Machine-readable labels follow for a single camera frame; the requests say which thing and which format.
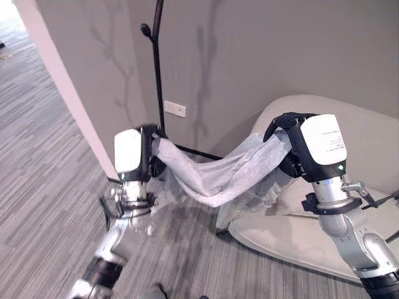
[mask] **floor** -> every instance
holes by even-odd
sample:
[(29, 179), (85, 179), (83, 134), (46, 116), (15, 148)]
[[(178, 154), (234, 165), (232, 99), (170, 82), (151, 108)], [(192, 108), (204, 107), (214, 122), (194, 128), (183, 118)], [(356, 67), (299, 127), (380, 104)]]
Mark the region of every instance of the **floor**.
[[(105, 233), (99, 194), (110, 184), (9, 1), (0, 13), (0, 297), (63, 298)], [(217, 210), (192, 200), (164, 208), (115, 286), (136, 298), (154, 282), (170, 298), (368, 298), (358, 285), (259, 254), (229, 234)]]

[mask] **black cable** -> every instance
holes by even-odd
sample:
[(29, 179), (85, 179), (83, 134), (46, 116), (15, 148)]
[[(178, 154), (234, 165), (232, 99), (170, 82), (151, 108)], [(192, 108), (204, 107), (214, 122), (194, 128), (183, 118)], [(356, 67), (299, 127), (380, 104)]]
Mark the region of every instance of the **black cable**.
[(389, 238), (387, 238), (385, 240), (385, 242), (389, 244), (393, 240), (396, 240), (398, 237), (399, 237), (399, 230), (396, 233), (394, 233), (393, 235), (391, 235)]
[[(387, 196), (387, 197), (384, 197), (384, 198), (381, 198), (381, 199), (377, 200), (377, 201), (376, 201), (377, 207), (381, 206), (381, 205), (384, 204), (388, 199), (391, 199), (391, 198), (393, 198), (393, 195), (389, 195), (389, 196)], [(362, 210), (367, 210), (368, 208), (371, 208), (371, 207), (373, 207), (373, 206), (367, 205), (367, 206), (362, 207)]]
[(196, 149), (187, 148), (187, 147), (182, 146), (182, 145), (176, 145), (176, 147), (179, 150), (185, 151), (187, 153), (197, 154), (198, 156), (202, 156), (202, 157), (205, 157), (205, 158), (208, 158), (208, 159), (212, 159), (212, 160), (215, 160), (215, 161), (222, 159), (222, 157), (215, 156), (214, 154), (204, 153), (203, 151), (197, 151)]

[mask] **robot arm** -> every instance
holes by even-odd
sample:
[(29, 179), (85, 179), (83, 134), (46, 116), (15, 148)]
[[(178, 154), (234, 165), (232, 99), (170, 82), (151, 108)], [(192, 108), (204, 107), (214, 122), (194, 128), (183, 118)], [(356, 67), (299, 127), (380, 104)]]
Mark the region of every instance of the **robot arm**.
[(357, 191), (372, 207), (378, 204), (362, 182), (346, 183), (347, 150), (334, 115), (285, 113), (274, 119), (264, 141), (277, 127), (287, 131), (292, 152), (280, 164), (288, 175), (302, 176), (314, 192), (302, 201), (319, 215), (324, 232), (360, 278), (372, 298), (399, 298), (399, 262), (387, 243), (367, 225)]
[(156, 125), (145, 125), (123, 131), (115, 136), (115, 169), (120, 186), (111, 191), (118, 207), (112, 214), (105, 201), (105, 214), (115, 218), (95, 252), (95, 256), (82, 277), (75, 282), (68, 299), (109, 299), (112, 288), (131, 250), (138, 239), (146, 234), (150, 223), (153, 194), (147, 193), (147, 182), (158, 176), (165, 165), (151, 155), (152, 134), (162, 135)]

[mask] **printed label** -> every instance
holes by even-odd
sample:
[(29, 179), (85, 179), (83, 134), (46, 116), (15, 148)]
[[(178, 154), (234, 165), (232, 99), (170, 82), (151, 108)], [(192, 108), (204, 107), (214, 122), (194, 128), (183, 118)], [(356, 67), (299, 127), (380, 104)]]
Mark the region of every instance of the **printed label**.
[(310, 117), (300, 126), (300, 130), (317, 164), (330, 165), (347, 158), (347, 149), (335, 115)]

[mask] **gray cloth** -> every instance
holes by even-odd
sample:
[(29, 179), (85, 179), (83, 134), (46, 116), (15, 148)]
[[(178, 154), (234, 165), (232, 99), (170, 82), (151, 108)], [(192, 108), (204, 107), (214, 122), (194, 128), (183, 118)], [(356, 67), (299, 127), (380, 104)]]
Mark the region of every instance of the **gray cloth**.
[[(195, 163), (164, 138), (153, 142), (152, 151), (173, 173), (165, 172), (165, 192), (171, 196), (181, 194), (180, 187), (207, 206), (218, 207), (237, 198), (235, 207), (249, 205), (254, 208), (261, 203), (276, 201), (277, 173), (273, 172), (269, 179), (264, 178), (291, 150), (291, 143), (283, 131), (276, 131), (265, 143), (262, 139), (262, 134), (253, 133), (225, 158), (208, 163)], [(243, 194), (253, 186), (254, 189)]]

